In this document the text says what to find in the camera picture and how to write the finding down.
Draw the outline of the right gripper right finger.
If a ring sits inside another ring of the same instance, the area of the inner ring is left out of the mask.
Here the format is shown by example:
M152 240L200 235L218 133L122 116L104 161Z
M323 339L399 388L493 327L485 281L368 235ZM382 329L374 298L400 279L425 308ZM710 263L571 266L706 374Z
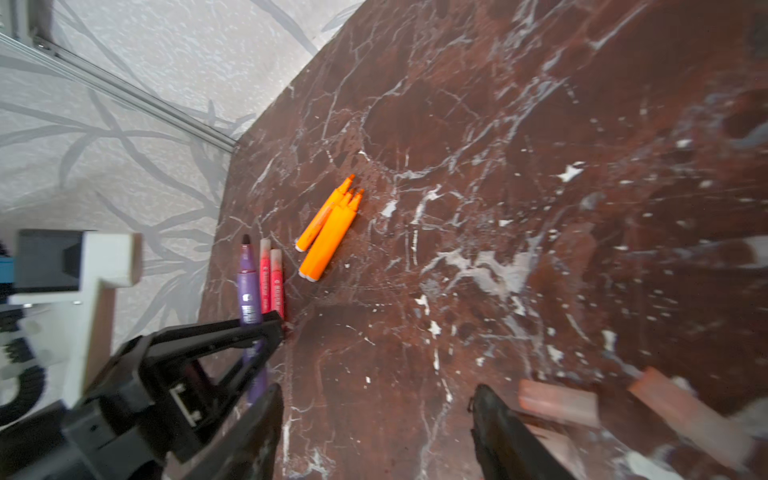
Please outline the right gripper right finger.
M476 386L468 411L485 480L575 479L490 386Z

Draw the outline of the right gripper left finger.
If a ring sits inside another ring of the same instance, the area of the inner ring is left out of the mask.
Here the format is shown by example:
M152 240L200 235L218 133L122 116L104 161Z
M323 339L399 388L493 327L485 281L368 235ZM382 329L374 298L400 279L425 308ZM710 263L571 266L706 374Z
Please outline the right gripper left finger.
M185 479L272 479L283 412L282 388L273 383Z

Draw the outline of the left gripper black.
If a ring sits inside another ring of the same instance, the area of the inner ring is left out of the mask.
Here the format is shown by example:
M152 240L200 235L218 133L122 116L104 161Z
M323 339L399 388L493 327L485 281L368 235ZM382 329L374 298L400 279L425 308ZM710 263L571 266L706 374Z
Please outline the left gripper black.
M169 327L124 343L73 408L1 432L3 479L160 479L214 438L284 339L275 311Z

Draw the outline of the pink marker lone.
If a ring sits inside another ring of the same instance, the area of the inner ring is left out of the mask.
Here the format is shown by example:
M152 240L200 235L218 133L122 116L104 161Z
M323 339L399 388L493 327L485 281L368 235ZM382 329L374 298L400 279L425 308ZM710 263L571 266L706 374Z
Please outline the pink marker lone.
M270 250L270 295L271 309L285 318L282 252L279 249Z

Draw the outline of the pink marker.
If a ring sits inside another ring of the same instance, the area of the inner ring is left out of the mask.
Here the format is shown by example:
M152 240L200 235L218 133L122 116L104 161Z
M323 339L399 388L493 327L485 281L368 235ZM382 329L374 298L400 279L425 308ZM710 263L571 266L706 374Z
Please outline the pink marker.
M271 240L263 238L259 243L259 277L262 313L271 311Z

